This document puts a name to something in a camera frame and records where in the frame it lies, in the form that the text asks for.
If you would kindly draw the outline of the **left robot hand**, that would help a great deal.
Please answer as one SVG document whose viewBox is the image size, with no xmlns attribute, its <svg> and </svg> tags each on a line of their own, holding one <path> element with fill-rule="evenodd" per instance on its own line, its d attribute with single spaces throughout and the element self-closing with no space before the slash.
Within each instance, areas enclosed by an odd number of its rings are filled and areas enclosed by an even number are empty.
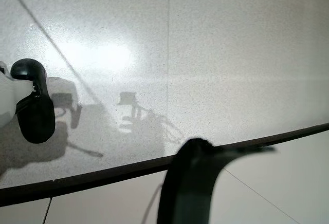
<svg viewBox="0 0 329 224">
<path fill-rule="evenodd" d="M 272 151 L 271 146 L 214 146 L 201 138 L 188 140 L 167 170 L 157 223 L 208 223 L 213 189 L 224 167 L 241 157 Z"/>
</svg>

